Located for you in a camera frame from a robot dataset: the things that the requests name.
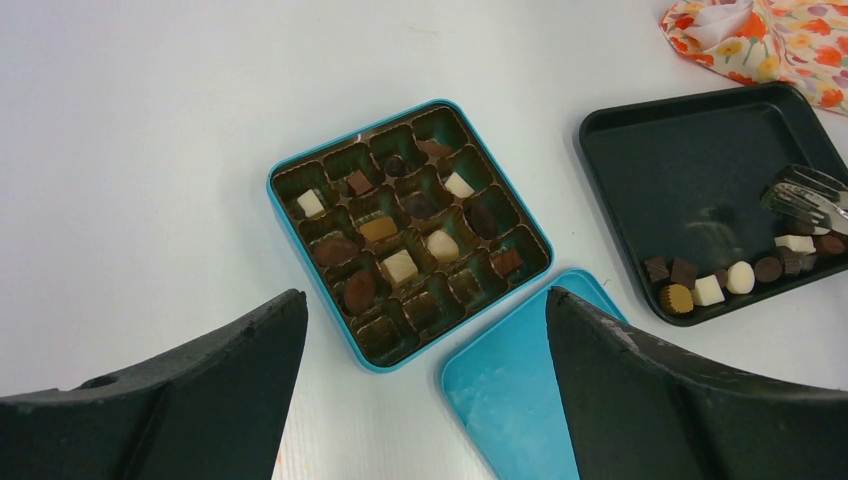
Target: tin lid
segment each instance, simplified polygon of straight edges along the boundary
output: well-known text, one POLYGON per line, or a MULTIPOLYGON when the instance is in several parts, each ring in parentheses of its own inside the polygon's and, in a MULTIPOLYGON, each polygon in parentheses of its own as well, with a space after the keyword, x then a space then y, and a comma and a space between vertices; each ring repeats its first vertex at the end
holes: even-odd
POLYGON ((624 322, 598 281, 569 270, 450 357, 442 370, 448 404, 495 474, 504 480, 579 479, 551 361, 545 304, 563 287, 624 322))

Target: white table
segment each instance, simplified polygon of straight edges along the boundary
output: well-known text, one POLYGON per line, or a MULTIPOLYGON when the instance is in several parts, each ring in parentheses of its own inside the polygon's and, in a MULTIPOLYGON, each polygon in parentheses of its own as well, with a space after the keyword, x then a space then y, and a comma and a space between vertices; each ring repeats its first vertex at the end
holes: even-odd
MULTIPOLYGON (((548 280, 586 268, 639 328, 848 387, 846 274, 688 329, 630 283, 572 137, 598 108, 735 85, 668 47, 670 0, 116 3, 0 16, 0 394, 75 387, 294 287, 310 324, 277 477, 491 478, 436 373, 522 298, 367 373, 264 188, 279 159, 436 97, 465 109, 549 235, 548 280)), ((848 154, 848 118, 819 117, 848 154)))

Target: white chocolate piece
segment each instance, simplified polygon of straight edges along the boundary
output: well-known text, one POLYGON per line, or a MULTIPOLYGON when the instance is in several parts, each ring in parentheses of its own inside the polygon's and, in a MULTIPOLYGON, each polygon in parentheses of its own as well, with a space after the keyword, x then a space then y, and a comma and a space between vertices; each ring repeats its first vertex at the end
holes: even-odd
POLYGON ((324 213, 324 205, 321 205, 321 200, 318 199, 318 195, 315 195, 314 190, 307 190, 306 193, 297 197, 297 204, 308 218, 324 213))
POLYGON ((774 244, 778 247, 786 247, 795 253, 800 253, 801 255, 816 253, 816 247, 813 245, 813 237, 784 235, 782 237, 775 238, 774 244))
POLYGON ((459 246, 444 230, 436 230, 427 237, 427 250, 440 262, 450 263, 459 258, 459 246))
POLYGON ((459 198, 467 198, 474 195, 474 189, 471 188, 471 185, 468 185, 465 179, 460 177, 456 172, 451 173, 451 176, 448 177, 448 180, 445 182, 445 188, 459 198))
POLYGON ((418 275, 418 267, 415 266, 415 262, 406 250, 401 250, 383 260, 380 266, 395 288, 405 285, 418 275))
POLYGON ((736 262, 727 269, 727 291, 736 295, 751 293, 754 289, 754 269, 748 262, 736 262))
POLYGON ((699 307, 709 307, 724 301, 724 293, 718 284, 715 275, 695 280, 695 288, 692 289, 692 300, 699 307))

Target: floral fabric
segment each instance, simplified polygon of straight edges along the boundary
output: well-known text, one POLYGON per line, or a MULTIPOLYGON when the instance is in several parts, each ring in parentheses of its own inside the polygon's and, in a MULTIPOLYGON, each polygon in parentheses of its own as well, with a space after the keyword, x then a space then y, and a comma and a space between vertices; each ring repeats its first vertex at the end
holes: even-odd
POLYGON ((678 53, 746 85, 791 83, 812 105, 848 115, 848 0, 754 0, 741 30, 702 50, 686 29, 718 3, 682 0, 666 12, 661 26, 678 53))

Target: dark chocolate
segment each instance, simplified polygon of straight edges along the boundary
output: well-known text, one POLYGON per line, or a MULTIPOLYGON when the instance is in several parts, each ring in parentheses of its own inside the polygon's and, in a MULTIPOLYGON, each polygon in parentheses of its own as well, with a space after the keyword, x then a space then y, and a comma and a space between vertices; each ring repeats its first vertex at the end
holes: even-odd
POLYGON ((315 263, 322 267, 333 267, 344 263, 359 253, 359 245, 346 238, 328 238, 312 251, 315 263))
POLYGON ((813 267, 816 266, 816 260, 818 260, 817 255, 804 255, 801 257, 801 271, 802 272, 811 272, 813 271, 813 267))
POLYGON ((524 265, 524 260, 521 258, 518 250, 512 247, 497 257, 492 258, 492 265, 502 277, 506 277, 524 265))
POLYGON ((371 182, 368 181, 365 174, 362 173, 362 170, 357 170, 353 173, 353 175, 348 177, 347 184, 350 185, 350 188, 356 195, 362 195, 368 190, 374 188, 374 186, 371 185, 371 182))
POLYGON ((442 145, 441 143, 435 140, 419 140, 415 143, 416 145, 418 145, 419 150, 433 158, 447 157, 448 155, 453 153, 452 148, 446 145, 442 145))
POLYGON ((809 237, 815 231, 816 227, 812 223, 807 223, 803 220, 798 220, 797 218, 786 219, 786 232, 789 233, 789 235, 809 237))
POLYGON ((471 224, 471 228, 477 235, 486 240, 493 240, 498 236, 498 218, 489 207, 481 203, 472 205, 466 212, 466 216, 468 223, 471 224))
POLYGON ((433 204, 421 193, 401 200, 400 204, 407 213, 419 220, 427 220, 438 213, 433 204))
POLYGON ((668 267, 665 266, 665 259, 662 257, 653 257, 645 260, 645 271, 648 272, 648 280, 651 283, 657 283, 668 278, 668 267))
POLYGON ((771 283, 783 274, 783 265, 774 257, 760 259, 754 265, 754 278, 760 283, 771 283))
POLYGON ((719 287, 727 288, 727 270, 723 268, 721 270, 716 270, 713 272, 713 275, 715 275, 716 280, 718 280, 719 287))
POLYGON ((671 262, 671 283, 678 283, 692 290, 695 288, 695 280, 698 278, 698 267, 682 258, 675 258, 671 262))
POLYGON ((787 247, 777 247, 777 259, 783 266, 783 274, 787 277, 797 277, 801 273, 801 255, 787 247))
POLYGON ((406 175, 406 164, 403 162, 402 158, 395 155, 387 158, 386 161, 383 162, 383 171, 386 172, 387 175, 400 178, 406 175))
POLYGON ((813 245, 816 247, 816 254, 822 258, 845 253, 845 244, 831 234, 813 237, 813 245))
POLYGON ((374 296, 377 294, 377 281, 374 275, 365 270, 360 270, 350 277, 345 286, 345 307, 353 315, 371 308, 374 304, 374 296))

